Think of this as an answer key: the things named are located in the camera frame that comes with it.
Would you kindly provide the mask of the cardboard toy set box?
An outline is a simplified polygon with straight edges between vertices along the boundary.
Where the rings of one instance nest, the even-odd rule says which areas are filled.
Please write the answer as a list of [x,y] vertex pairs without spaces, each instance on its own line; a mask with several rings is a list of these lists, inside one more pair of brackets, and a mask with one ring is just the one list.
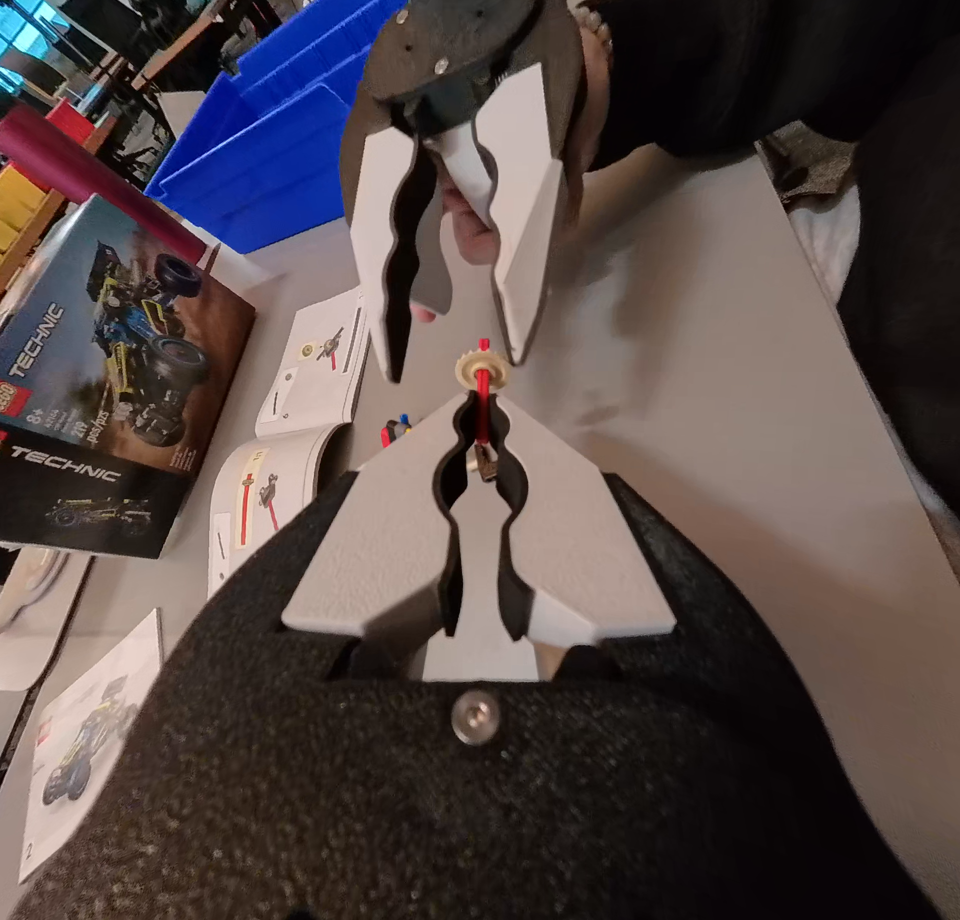
[[158,558],[256,310],[93,194],[2,303],[1,540]]

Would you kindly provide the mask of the person's right forearm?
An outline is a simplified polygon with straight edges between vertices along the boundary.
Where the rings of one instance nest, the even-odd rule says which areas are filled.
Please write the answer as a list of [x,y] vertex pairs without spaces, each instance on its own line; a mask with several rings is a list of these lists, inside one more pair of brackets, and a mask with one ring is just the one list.
[[591,167],[648,144],[736,151],[797,121],[854,141],[958,34],[958,1],[588,0],[612,42]]

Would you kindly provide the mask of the large tan lego gear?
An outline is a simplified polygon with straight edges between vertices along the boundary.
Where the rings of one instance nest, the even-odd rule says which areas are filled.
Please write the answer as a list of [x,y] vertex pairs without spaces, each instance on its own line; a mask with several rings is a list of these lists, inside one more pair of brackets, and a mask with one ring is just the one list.
[[485,375],[486,391],[496,393],[509,384],[513,366],[498,351],[476,348],[462,354],[455,364],[455,377],[466,390],[480,391]]

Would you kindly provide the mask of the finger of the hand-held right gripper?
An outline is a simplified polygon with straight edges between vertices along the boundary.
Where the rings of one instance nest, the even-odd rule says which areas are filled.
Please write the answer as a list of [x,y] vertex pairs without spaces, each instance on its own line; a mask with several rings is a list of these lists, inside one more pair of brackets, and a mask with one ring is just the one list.
[[366,136],[350,239],[373,348],[384,378],[401,381],[413,308],[444,316],[452,304],[441,251],[438,170],[417,139],[387,126]]
[[533,342],[546,284],[563,163],[549,136],[544,69],[508,75],[474,121],[477,146],[493,165],[488,216],[498,242],[491,290],[510,362]]

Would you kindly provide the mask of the red lego axle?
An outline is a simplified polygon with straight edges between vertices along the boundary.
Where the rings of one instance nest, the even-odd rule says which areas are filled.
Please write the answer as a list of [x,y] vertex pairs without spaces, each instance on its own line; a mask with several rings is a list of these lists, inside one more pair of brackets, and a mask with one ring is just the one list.
[[475,419],[475,440],[478,446],[487,446],[489,444],[489,409],[491,393],[491,369],[489,366],[491,359],[490,341],[488,338],[478,339],[478,351],[481,354],[481,360],[476,362],[474,375],[474,386],[477,394],[477,411]]

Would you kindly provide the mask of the white plastic bag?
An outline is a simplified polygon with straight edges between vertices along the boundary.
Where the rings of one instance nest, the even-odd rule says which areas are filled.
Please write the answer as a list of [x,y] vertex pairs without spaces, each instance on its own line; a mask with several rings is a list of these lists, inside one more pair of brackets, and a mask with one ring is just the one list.
[[66,628],[90,554],[24,547],[1,593],[1,691],[27,691],[42,676]]

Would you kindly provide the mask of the dark red tube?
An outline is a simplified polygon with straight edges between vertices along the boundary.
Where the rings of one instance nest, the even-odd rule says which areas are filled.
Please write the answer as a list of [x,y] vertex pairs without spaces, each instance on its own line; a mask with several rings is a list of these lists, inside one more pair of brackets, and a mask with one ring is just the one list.
[[5,94],[1,106],[1,152],[27,175],[70,201],[83,203],[91,195],[101,196],[188,263],[197,265],[207,251],[204,241],[150,197],[30,106]]

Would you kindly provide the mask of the yellow box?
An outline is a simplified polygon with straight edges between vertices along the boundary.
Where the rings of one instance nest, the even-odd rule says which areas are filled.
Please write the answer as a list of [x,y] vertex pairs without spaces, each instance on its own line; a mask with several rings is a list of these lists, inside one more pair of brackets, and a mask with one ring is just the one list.
[[42,190],[10,164],[2,167],[2,271],[15,271],[26,261],[65,203],[60,192]]

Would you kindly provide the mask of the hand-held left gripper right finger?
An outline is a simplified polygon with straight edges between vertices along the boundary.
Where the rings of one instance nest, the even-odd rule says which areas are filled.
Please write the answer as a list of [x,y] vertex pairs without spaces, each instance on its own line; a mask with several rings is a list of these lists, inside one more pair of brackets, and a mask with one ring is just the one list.
[[664,635],[676,617],[600,469],[506,399],[489,403],[499,613],[513,640],[555,648]]

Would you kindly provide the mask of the white parts sheet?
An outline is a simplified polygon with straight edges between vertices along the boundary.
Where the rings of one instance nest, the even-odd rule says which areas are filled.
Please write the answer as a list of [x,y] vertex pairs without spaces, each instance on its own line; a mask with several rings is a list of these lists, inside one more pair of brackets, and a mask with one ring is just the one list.
[[99,796],[163,662],[154,608],[40,713],[18,883],[73,836]]

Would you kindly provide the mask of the wooden desk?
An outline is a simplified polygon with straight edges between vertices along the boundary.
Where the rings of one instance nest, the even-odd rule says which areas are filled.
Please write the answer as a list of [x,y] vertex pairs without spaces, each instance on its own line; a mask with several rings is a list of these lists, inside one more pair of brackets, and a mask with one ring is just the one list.
[[222,51],[262,0],[211,0],[168,47],[153,54],[132,81],[144,93],[203,91],[222,72]]

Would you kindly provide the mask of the white cloth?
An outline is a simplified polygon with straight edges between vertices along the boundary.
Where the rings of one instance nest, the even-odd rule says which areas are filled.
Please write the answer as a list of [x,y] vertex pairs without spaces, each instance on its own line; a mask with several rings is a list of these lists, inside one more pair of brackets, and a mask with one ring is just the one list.
[[858,252],[857,183],[846,184],[831,196],[797,199],[787,216],[824,296],[836,308]]

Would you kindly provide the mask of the person's black clothed body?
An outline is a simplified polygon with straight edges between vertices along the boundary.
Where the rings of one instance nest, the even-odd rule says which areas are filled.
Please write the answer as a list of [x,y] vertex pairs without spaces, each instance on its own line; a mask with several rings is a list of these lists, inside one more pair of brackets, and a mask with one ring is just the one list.
[[938,50],[860,141],[859,241],[838,303],[874,397],[959,510],[959,80]]

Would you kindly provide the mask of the person's right hand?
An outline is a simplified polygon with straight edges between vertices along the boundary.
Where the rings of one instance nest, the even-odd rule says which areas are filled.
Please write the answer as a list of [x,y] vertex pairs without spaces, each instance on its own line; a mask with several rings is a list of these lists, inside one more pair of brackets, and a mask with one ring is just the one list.
[[[564,167],[567,185],[565,227],[576,225],[583,200],[584,176],[592,166],[606,123],[610,103],[610,73],[614,59],[613,37],[600,14],[579,5],[574,18],[580,29],[585,97],[576,122],[565,142]],[[462,258],[472,266],[489,266],[498,254],[494,231],[474,211],[455,185],[438,155],[432,155],[438,170],[442,212],[450,217],[452,234]]]

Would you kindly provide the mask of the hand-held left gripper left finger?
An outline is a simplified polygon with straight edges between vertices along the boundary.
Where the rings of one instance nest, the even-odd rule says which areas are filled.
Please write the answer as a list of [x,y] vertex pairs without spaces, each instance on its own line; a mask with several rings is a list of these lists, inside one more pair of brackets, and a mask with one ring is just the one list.
[[357,639],[455,633],[463,572],[451,507],[469,482],[471,415],[471,394],[456,394],[356,473],[284,626]]

